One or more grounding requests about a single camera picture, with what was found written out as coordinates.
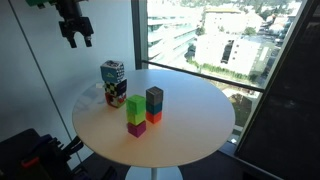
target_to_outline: round white table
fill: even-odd
[[[227,97],[201,78],[170,70],[126,72],[127,97],[157,86],[164,91],[162,120],[147,121],[139,138],[127,132],[126,106],[108,106],[104,89],[87,89],[73,110],[79,138],[95,153],[132,166],[126,179],[182,179],[178,165],[200,160],[226,141],[235,114]]]

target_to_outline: pink cube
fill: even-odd
[[[141,134],[143,134],[146,131],[147,124],[146,124],[146,121],[142,121],[137,126],[131,123],[128,123],[127,127],[128,127],[128,132],[138,138],[141,136]]]

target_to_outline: glass window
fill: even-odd
[[[148,0],[148,59],[264,89],[301,8],[300,0]],[[224,86],[238,103],[237,133],[257,104],[251,93],[259,93]]]

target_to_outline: building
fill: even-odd
[[[292,10],[290,16],[296,16],[298,14],[301,4],[302,2],[294,2],[294,1],[288,4],[288,9]]]
[[[245,14],[236,8],[207,8],[205,10],[205,29],[207,33],[226,32],[242,34],[246,27],[256,32],[264,20],[254,12]]]
[[[261,75],[274,48],[271,40],[259,36],[217,35],[198,38],[195,59],[244,75]]]
[[[170,64],[185,61],[188,47],[196,40],[201,11],[148,3],[149,61]]]
[[[277,46],[281,47],[283,45],[284,39],[287,36],[288,31],[294,19],[295,19],[295,16],[288,16],[286,18],[287,21],[283,23],[282,30],[278,32],[278,38],[275,39]]]

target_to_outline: colorful box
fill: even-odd
[[[147,101],[146,102],[146,111],[148,111],[151,114],[159,113],[160,111],[162,111],[162,102],[158,103],[156,105],[152,105]]]
[[[105,82],[105,91],[113,96],[118,96],[127,91],[127,79],[123,79],[120,83]]]
[[[146,90],[147,102],[156,105],[163,101],[163,90],[154,86]]]
[[[100,69],[105,82],[120,83],[124,77],[124,66],[120,61],[106,61]]]
[[[127,121],[131,124],[138,125],[146,119],[145,112],[135,114],[133,112],[127,111]]]
[[[110,106],[119,108],[126,102],[126,93],[121,94],[120,96],[113,96],[109,93],[105,93],[106,101]]]
[[[161,118],[162,118],[162,111],[158,112],[155,115],[149,113],[148,111],[146,112],[146,119],[150,121],[152,124],[159,122]]]
[[[146,98],[139,95],[129,97],[126,104],[127,111],[134,114],[140,114],[146,110]]]
[[[147,123],[146,123],[146,121],[143,121],[140,124],[138,124],[137,126],[135,126],[131,123],[128,123],[127,127],[128,127],[128,132],[138,138],[146,131]]]

